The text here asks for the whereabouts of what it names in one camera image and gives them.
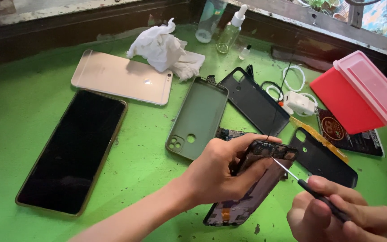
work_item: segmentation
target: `white cable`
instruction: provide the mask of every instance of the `white cable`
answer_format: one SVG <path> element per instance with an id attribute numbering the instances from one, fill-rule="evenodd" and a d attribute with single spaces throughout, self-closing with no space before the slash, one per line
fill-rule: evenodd
<path id="1" fill-rule="evenodd" d="M 289 68 L 295 68 L 295 69 L 301 71 L 301 74 L 302 74 L 302 84 L 301 84 L 300 89 L 298 89 L 298 90 L 292 89 L 292 87 L 289 86 L 287 80 L 285 79 L 285 84 L 286 84 L 286 86 L 288 87 L 288 89 L 291 90 L 291 91 L 293 91 L 293 92 L 296 92 L 296 93 L 297 93 L 297 92 L 301 91 L 301 90 L 303 89 L 303 87 L 304 87 L 304 84 L 305 84 L 305 75 L 304 75 L 304 72 L 302 71 L 302 69 L 299 68 L 299 66 L 293 65 L 293 66 L 291 66 L 291 67 L 286 67 L 286 68 L 283 69 L 283 78 L 285 78 L 286 72 L 288 71 Z"/>
<path id="2" fill-rule="evenodd" d="M 272 88 L 272 89 L 274 89 L 274 90 L 276 90 L 277 91 L 277 93 L 279 93 L 280 94 L 280 96 L 279 96 L 279 99 L 277 100 L 277 98 L 275 98 L 275 97 L 273 97 L 273 96 L 271 96 L 271 94 L 270 94 L 270 88 Z M 277 88 L 277 87 L 275 87 L 275 86 L 273 86 L 273 85 L 269 85 L 269 86 L 267 86 L 267 88 L 266 88 L 266 93 L 268 93 L 268 95 L 270 96 L 270 97 L 272 97 L 273 99 L 274 99 L 274 101 L 280 101 L 280 100 L 283 100 L 283 94 L 282 94 L 282 92 Z"/>
<path id="3" fill-rule="evenodd" d="M 313 95 L 311 95 L 311 94 L 308 94 L 308 93 L 299 93 L 300 95 L 303 95 L 303 96 L 306 96 L 306 97 L 308 97 L 308 98 L 311 98 L 311 99 L 313 99 L 313 101 L 314 101 L 314 109 L 316 110 L 317 109 L 317 106 L 318 106 L 318 104 L 317 104 L 317 101 L 316 101 L 316 98 L 313 96 Z M 310 116 L 310 115 L 305 115 L 305 114 L 300 114 L 300 113 L 297 113 L 299 116 L 301 116 L 301 117 L 307 117 L 307 116 Z"/>

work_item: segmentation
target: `red plastic container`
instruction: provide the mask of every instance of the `red plastic container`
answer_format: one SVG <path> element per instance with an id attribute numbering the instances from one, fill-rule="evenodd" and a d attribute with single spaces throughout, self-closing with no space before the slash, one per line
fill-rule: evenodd
<path id="1" fill-rule="evenodd" d="M 387 78 L 361 51 L 334 61 L 310 87 L 349 134 L 387 125 Z"/>

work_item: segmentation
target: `plastic bottle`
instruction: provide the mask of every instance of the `plastic bottle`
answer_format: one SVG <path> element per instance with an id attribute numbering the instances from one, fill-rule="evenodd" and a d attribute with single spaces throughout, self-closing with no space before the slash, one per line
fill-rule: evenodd
<path id="1" fill-rule="evenodd" d="M 198 24 L 198 30 L 195 33 L 198 41 L 208 43 L 212 40 L 213 33 L 227 4 L 228 0 L 207 0 Z"/>
<path id="2" fill-rule="evenodd" d="M 248 54 L 250 53 L 250 48 L 252 47 L 251 44 L 247 45 L 247 47 L 244 47 L 244 49 L 241 51 L 240 55 L 238 56 L 238 58 L 240 58 L 240 60 L 244 60 Z"/>
<path id="3" fill-rule="evenodd" d="M 243 21 L 245 19 L 244 14 L 246 13 L 246 11 L 247 5 L 243 4 L 240 10 L 234 14 L 234 17 L 232 18 L 231 22 L 229 22 L 225 26 L 225 29 L 223 30 L 216 44 L 216 48 L 220 53 L 228 53 L 229 49 L 234 44 L 241 31 L 241 25 L 243 24 Z"/>

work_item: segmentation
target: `right hand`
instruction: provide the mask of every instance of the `right hand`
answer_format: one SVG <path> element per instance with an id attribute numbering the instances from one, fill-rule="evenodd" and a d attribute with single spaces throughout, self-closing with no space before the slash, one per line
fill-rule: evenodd
<path id="1" fill-rule="evenodd" d="M 311 176 L 308 184 L 352 221 L 342 224 L 323 201 L 301 192 L 287 214 L 292 235 L 299 242 L 387 242 L 387 206 L 368 206 L 359 192 L 323 177 Z"/>

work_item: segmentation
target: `green phone case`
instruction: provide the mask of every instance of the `green phone case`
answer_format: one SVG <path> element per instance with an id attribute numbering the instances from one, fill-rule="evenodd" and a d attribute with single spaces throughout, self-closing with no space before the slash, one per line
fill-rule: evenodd
<path id="1" fill-rule="evenodd" d="M 194 160 L 216 135 L 228 100 L 228 89 L 202 77 L 193 80 L 165 147 Z"/>

